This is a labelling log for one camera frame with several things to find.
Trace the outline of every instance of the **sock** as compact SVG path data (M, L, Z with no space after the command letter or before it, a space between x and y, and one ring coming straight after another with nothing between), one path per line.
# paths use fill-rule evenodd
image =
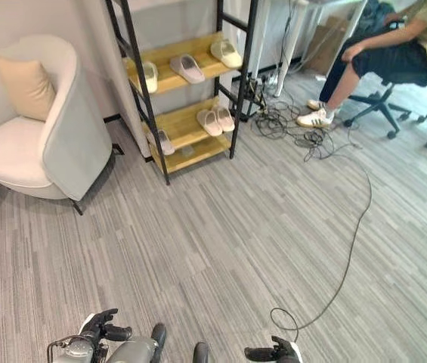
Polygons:
M326 103L323 102L323 108L326 111L326 117L328 119L332 118L334 116L334 113L336 112L336 110L331 110Z

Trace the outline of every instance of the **beige pillow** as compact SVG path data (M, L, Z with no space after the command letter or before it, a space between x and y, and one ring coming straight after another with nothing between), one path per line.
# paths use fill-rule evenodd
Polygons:
M41 121L47 119L55 90L42 63L0 56L0 78L18 114Z

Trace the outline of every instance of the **white armchair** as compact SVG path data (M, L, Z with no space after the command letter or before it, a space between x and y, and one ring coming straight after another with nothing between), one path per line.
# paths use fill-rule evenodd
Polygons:
M17 115L0 80L0 183L34 197L81 200L112 143L76 51L58 37L40 35L0 55L41 61L57 92L44 123Z

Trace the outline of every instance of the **office chair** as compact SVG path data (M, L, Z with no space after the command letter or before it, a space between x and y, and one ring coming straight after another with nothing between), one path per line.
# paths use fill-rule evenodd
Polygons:
M427 71L425 73L394 72L389 74L382 81L383 85L389 85L388 89L385 91L385 93L383 93L383 95L380 95L379 92L376 92L369 95L368 97L357 95L349 96L351 100L369 104L369 107L366 110L363 110L358 113L356 116L344 121L344 126L350 127L356 119L359 119L360 117L367 115L370 112L379 110L395 129L394 131L388 132L388 138L395 138L396 134L400 131L400 126L398 125L398 122L395 120L395 118L392 116L390 109L402 112L400 120L407 119L411 114L411 110L408 110L405 107L387 103L389 96L391 96L391 93L393 92L393 88L401 83L414 83L416 85L419 85L420 87L426 87Z

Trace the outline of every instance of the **shoe rack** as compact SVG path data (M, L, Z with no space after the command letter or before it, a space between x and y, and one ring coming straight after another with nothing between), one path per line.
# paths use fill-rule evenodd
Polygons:
M112 1L122 9L131 43L128 43L119 31L119 24ZM153 134L155 144L150 144L151 155L154 163L163 173L167 185L169 185L169 175L173 172L227 150L229 150L230 159L233 159L235 155L258 0L251 0L250 2L248 23L224 13L223 0L216 1L216 29L212 34L140 53L128 0L105 0L136 107L143 123L143 129L145 132ZM236 95L220 83L220 75L230 72L232 69L226 67L210 53L210 45L224 38L221 32L224 21L246 33L243 63L241 68L238 69L240 71L239 91ZM151 105L151 99L154 98L154 95L164 94L190 84L169 66L171 58L182 54L190 54L194 57L206 79L215 79L212 97L197 104L155 116ZM143 62L146 61L154 63L158 69L158 89L152 95L147 90L144 75ZM232 114L234 114L235 129L231 133L231 138L228 138L225 134L216 137L210 136L196 121L196 114L200 110L211 109L213 105L218 103L219 92L226 95L233 103ZM143 110L140 99L144 102L146 110ZM174 154L165 156L162 152L158 129L165 130L175 148Z

